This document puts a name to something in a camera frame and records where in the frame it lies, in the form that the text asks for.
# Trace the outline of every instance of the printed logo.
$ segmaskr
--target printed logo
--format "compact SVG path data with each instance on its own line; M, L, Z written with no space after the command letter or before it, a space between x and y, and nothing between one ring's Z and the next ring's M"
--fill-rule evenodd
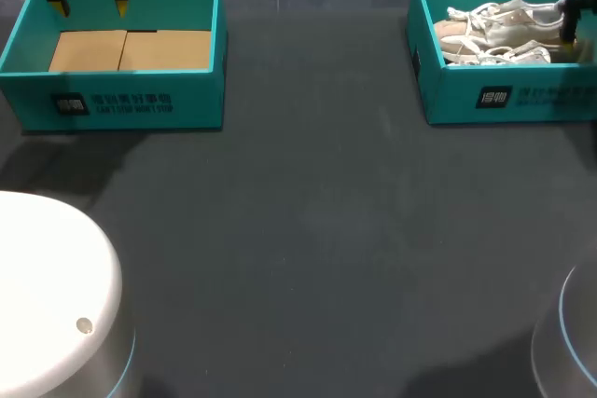
M483 88L481 89L479 99L477 100L477 108L506 107L511 93L512 86L491 86Z
M51 98L61 116L88 116L90 113L80 93L54 93Z

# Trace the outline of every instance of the black logo label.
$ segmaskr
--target black logo label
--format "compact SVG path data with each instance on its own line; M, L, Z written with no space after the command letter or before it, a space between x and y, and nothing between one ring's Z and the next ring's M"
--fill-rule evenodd
M489 86L483 88L481 89L479 99L477 100L477 108L506 107L511 94L512 86Z
M90 114L83 95L80 93L53 93L51 98L61 116L88 116Z
M421 72L421 58L419 58L419 50L415 47L414 53L412 54L412 68L414 69L414 75L419 80L419 72Z

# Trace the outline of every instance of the open box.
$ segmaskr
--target open box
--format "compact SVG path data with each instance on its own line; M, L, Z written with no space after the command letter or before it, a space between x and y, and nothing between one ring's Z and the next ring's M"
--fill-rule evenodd
M222 0L130 0L124 18L118 15L114 0L68 2L71 14L63 18L46 0L25 0L0 58L0 89L23 130L221 127L228 46ZM123 41L118 65L103 67L102 71L75 72L67 64L59 71L50 71L54 58L59 57L57 46L65 32L82 31L120 31L116 32L121 33L117 39L124 34L128 39L135 33L129 44L134 48L132 59L137 65L127 58L125 49L129 44ZM200 39L200 44L185 41L185 35L196 32L207 37ZM147 52L152 48L147 39L167 34L175 34L180 52L163 42L163 50ZM96 59L102 57L106 47L100 42L96 39L92 51ZM164 56L168 48L170 53ZM202 62L184 63L197 60L193 54L197 48L205 52L199 58ZM148 58L158 64L149 67L156 68L144 68ZM169 59L170 63L159 65Z
M407 36L430 124L597 118L597 64L448 66L433 25L447 8L470 11L508 0L410 0ZM558 0L526 0L548 3ZM578 36L597 41L597 17L583 13Z

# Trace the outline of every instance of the silver cylinder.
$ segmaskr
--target silver cylinder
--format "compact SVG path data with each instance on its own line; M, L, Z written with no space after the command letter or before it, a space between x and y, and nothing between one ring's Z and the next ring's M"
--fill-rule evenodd
M533 334L535 380L544 398L597 397L597 260L568 274Z

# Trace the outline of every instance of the metal cylinder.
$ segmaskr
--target metal cylinder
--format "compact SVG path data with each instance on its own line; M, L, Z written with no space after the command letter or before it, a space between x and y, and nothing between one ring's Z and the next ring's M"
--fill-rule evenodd
M535 380L544 398L597 397L597 260L568 274L533 334Z
M0 192L0 397L136 398L120 263L87 215Z

